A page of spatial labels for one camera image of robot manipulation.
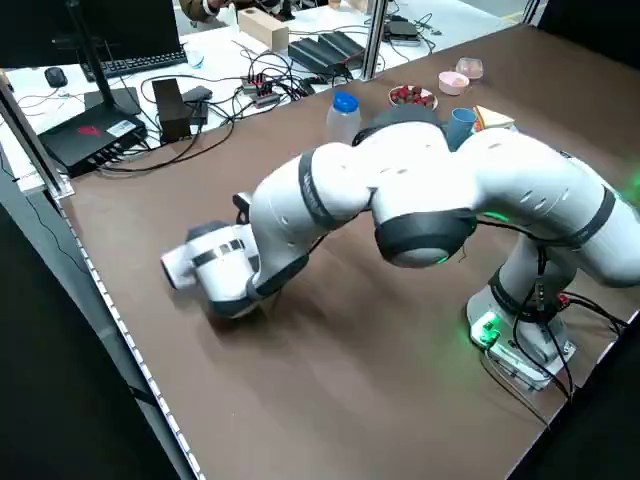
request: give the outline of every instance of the keyboard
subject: keyboard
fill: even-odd
[[[146,72],[157,68],[171,67],[180,63],[187,62],[187,54],[183,49],[176,53],[168,53],[165,55],[156,55],[155,57],[138,57],[128,58],[126,60],[115,60],[113,62],[100,62],[105,77],[124,77],[125,75],[133,75],[134,73]],[[82,73],[90,82],[96,79],[93,72],[89,68],[88,63],[81,63]]]

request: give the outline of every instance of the blue cup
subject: blue cup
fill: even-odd
[[[476,114],[468,108],[454,108],[451,120],[447,125],[447,143],[449,150],[455,152],[460,145],[471,136],[471,129],[476,123]]]

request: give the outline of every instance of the sticker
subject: sticker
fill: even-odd
[[[135,130],[136,126],[129,120],[122,120],[116,123],[113,127],[107,130],[107,133],[112,137],[120,138],[125,133]]]

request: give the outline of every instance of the computer mouse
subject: computer mouse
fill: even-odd
[[[69,83],[61,68],[51,67],[44,71],[44,77],[51,88],[61,88]]]

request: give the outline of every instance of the white desk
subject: white desk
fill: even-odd
[[[429,12],[433,14],[429,23],[435,29],[442,32],[440,36],[428,37],[436,44],[434,51],[449,48],[453,45],[458,45],[510,26],[509,22],[505,20],[494,17],[457,0],[429,0],[426,2],[420,0],[405,0],[400,1],[398,6],[400,8],[398,14],[410,20],[417,20]],[[395,6],[391,5],[389,11],[394,10]],[[332,30],[349,25],[362,25],[364,27],[364,22],[368,18],[365,14],[354,10],[346,4],[338,10],[321,7],[296,12],[295,15],[295,20],[288,22],[289,27],[292,31],[301,32]],[[363,32],[362,34],[350,33],[349,36],[361,45],[365,45],[367,28],[353,28],[349,30],[361,30]],[[299,37],[292,35],[292,40],[296,38]],[[180,74],[196,75],[211,80],[239,77],[247,74],[249,61],[240,56],[241,47],[234,43],[234,41],[257,53],[266,50],[263,44],[244,33],[238,32],[234,27],[193,33],[181,37],[181,40],[187,44],[186,48],[196,50],[205,55],[201,68],[194,69],[187,64],[183,64],[125,78],[128,87],[136,87],[142,110],[153,119],[155,119],[157,109],[154,103],[145,99],[145,96],[151,100],[153,99],[151,84],[147,83],[144,92],[140,92],[140,85],[144,80],[157,77],[158,75],[172,76]],[[429,53],[424,42],[420,47],[396,47],[396,50],[410,60],[421,58]],[[406,62],[404,58],[398,55],[387,44],[381,45],[380,54],[384,59],[382,63],[387,69]],[[267,57],[265,61],[276,64],[280,63],[275,57]],[[262,69],[265,66],[260,66],[256,63],[256,67]],[[95,84],[86,81],[78,65],[64,66],[62,69],[69,80],[69,84],[61,89],[55,96],[51,97],[50,100],[42,103],[41,99],[25,97],[28,95],[47,96],[52,93],[52,89],[48,87],[44,78],[44,68],[21,69],[9,72],[8,74],[16,90],[15,96],[20,100],[20,104],[23,106],[24,112],[28,115],[29,121],[36,133],[41,133],[83,111],[84,103],[82,101],[82,94],[96,90]],[[294,69],[304,70],[303,67],[297,64],[294,64]],[[299,76],[305,76],[298,71],[295,73]],[[358,72],[354,72],[354,77],[357,78],[357,76]],[[114,88],[122,87],[119,79],[111,79],[109,83]],[[181,78],[178,80],[178,83],[180,90],[183,92],[198,85],[204,85],[213,91],[212,101],[219,101],[231,97],[240,82],[237,79],[232,79],[209,83],[201,80]],[[316,90],[321,91],[327,88],[330,87],[325,86],[316,88]],[[62,95],[65,94],[80,96],[63,98]],[[230,102],[223,103],[220,106],[227,112],[231,111]],[[246,114],[250,115],[254,112],[255,109],[252,107],[246,111]],[[155,130],[155,127],[151,125],[151,122],[149,122],[144,115],[139,115],[139,118],[145,121],[150,129]],[[221,119],[217,115],[211,113],[209,115],[209,123],[204,130],[206,131],[217,127],[220,121]],[[41,188],[43,185],[42,180],[35,172],[28,157],[6,124],[0,127],[0,143],[5,150],[7,160],[11,165],[14,175],[16,178],[21,179],[18,182],[20,189],[23,192],[29,192]]]

